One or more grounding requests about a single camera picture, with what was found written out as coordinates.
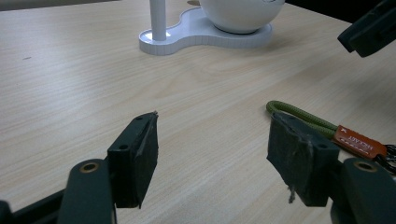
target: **white sphere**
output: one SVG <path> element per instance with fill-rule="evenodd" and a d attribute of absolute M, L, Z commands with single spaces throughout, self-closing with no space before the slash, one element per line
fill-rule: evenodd
<path fill-rule="evenodd" d="M 200 0 L 206 16 L 220 30 L 250 34 L 272 21 L 285 0 Z"/>

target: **light wood surface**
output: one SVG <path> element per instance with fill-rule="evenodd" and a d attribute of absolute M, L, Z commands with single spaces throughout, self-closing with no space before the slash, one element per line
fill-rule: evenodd
<path fill-rule="evenodd" d="M 168 0 L 167 24 L 191 7 Z M 331 201 L 288 204 L 264 106 L 396 143 L 396 45 L 349 54 L 336 39 L 349 23 L 288 4 L 272 24 L 266 47 L 158 57 L 138 47 L 149 1 L 0 12 L 0 199 L 16 211 L 63 189 L 75 164 L 103 159 L 131 119 L 157 110 L 157 169 L 142 209 L 119 209 L 119 223 L 331 223 Z"/>

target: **black object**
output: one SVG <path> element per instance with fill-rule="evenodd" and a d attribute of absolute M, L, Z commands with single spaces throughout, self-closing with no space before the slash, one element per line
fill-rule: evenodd
<path fill-rule="evenodd" d="M 381 166 L 338 157 L 339 148 L 294 116 L 272 115 L 268 156 L 306 206 L 332 198 L 332 223 L 396 223 L 396 184 Z"/>
<path fill-rule="evenodd" d="M 158 159 L 156 112 L 131 121 L 104 160 L 88 160 L 71 171 L 64 190 L 12 213 L 0 201 L 0 224 L 117 223 L 117 207 L 141 206 Z"/>
<path fill-rule="evenodd" d="M 383 0 L 338 36 L 352 52 L 367 57 L 396 38 L 396 0 Z"/>

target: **wooden table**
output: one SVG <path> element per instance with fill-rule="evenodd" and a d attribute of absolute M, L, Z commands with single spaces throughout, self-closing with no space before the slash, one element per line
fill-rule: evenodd
<path fill-rule="evenodd" d="M 167 1 L 167 23 L 193 6 Z M 160 155 L 142 209 L 119 223 L 331 223 L 290 196 L 266 159 L 280 100 L 396 143 L 396 45 L 361 58 L 349 23 L 286 4 L 258 49 L 139 50 L 149 1 L 0 12 L 0 199 L 16 211 L 103 159 L 134 117 L 157 110 Z M 345 152 L 340 161 L 350 157 Z"/>

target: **keychain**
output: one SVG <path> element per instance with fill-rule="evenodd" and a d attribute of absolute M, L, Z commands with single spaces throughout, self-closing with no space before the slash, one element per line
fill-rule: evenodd
<path fill-rule="evenodd" d="M 395 145 L 383 145 L 374 139 L 354 132 L 344 126 L 336 126 L 294 105 L 289 105 L 280 101 L 268 102 L 266 109 L 270 114 L 277 111 L 286 112 L 303 120 L 311 128 L 332 140 L 343 149 L 356 156 L 375 161 L 389 172 L 396 175 L 396 166 L 392 165 L 392 163 L 396 162 Z"/>

